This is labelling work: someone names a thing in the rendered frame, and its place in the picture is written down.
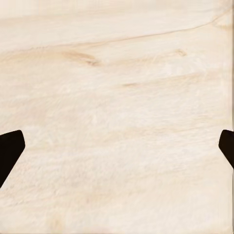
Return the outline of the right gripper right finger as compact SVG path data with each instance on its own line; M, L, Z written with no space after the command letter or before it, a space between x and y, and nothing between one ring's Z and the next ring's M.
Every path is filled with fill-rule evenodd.
M234 169L234 132L223 130L218 146Z

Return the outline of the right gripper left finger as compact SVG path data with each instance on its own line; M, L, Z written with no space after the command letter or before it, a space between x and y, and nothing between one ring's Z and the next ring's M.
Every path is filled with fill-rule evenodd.
M0 188L25 149L22 130L0 135Z

